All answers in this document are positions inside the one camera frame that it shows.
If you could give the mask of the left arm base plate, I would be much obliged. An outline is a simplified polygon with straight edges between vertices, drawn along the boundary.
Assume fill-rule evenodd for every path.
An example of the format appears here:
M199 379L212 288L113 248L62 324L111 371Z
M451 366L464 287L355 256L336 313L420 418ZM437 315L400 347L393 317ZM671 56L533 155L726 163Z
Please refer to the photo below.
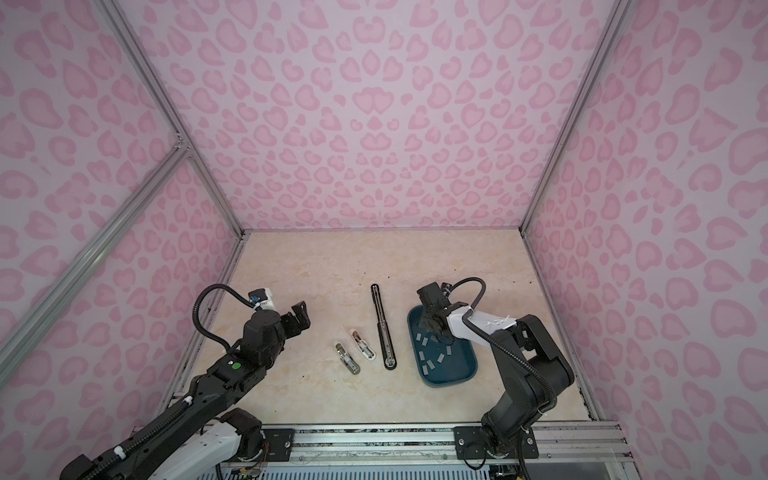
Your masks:
M293 428L267 428L262 431L264 442L261 462L285 463L290 460L296 430Z

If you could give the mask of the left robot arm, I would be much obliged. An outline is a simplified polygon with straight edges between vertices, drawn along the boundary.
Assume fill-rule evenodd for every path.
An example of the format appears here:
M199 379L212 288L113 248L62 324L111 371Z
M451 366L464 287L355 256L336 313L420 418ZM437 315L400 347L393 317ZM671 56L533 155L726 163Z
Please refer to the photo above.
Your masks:
M283 315L257 308L243 337L190 383L181 400L93 459L81 454L62 479L150 479L157 472L195 477L229 460L263 460L262 422L235 406L267 375L288 339L311 326L304 301Z

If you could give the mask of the black stapler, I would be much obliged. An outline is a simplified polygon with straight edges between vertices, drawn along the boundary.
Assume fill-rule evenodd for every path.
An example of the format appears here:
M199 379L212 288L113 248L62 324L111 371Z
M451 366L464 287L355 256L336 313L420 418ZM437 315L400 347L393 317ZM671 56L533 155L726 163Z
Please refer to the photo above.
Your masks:
M397 358L383 308L381 290L378 284L371 285L371 295L377 317L377 331L383 355L383 364L387 370L392 371L397 367Z

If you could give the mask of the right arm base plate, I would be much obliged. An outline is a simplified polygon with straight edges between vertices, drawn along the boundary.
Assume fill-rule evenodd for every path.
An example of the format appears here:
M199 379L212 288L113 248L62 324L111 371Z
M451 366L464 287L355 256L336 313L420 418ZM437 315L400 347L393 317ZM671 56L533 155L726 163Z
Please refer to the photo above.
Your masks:
M510 437L502 438L482 426L457 426L452 429L452 434L459 460L529 460L539 457L532 429L518 429Z

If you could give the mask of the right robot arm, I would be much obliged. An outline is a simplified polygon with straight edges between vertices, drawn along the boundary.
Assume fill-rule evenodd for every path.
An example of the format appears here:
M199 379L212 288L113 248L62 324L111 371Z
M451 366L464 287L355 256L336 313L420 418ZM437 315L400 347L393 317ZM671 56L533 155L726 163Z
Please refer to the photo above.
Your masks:
M538 317L479 311L485 292L486 283L479 277L420 288L420 326L439 340L468 341L492 353L503 394L481 418L480 446L496 458L521 457L525 435L556 407L558 396L573 384L575 375Z

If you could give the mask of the beige small stapler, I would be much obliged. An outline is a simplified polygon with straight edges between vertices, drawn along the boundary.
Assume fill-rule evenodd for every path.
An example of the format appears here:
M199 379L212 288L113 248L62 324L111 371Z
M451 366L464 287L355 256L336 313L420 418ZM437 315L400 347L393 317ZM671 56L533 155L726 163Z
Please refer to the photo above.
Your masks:
M349 354L346 348L340 342L336 342L334 345L334 348L337 352L337 355L340 358L340 361L345 366L345 368L352 375L358 375L361 371L361 368L359 364L352 358L352 356Z

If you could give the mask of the pink small stapler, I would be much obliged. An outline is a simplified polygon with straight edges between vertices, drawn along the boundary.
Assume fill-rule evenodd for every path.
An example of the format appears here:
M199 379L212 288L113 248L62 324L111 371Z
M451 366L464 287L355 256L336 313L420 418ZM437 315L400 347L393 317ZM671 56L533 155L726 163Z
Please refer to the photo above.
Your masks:
M351 330L350 335L354 340L358 350L363 357L368 361L374 361L376 359L376 352L371 348L368 342L362 337L358 330Z

